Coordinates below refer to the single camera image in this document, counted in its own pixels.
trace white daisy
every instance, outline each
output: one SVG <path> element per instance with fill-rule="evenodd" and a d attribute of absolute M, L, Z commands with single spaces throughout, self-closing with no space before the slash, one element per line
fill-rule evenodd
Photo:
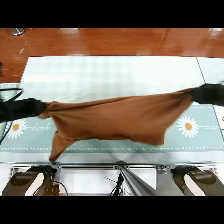
<path fill-rule="evenodd" d="M 15 120 L 12 123 L 12 127 L 9 130 L 8 137 L 9 138 L 17 138 L 23 134 L 27 128 L 25 119 Z"/>
<path fill-rule="evenodd" d="M 194 118 L 190 117 L 182 117 L 178 120 L 178 130 L 182 131 L 182 135 L 188 138 L 194 138 L 195 136 L 198 135 L 199 127 Z"/>

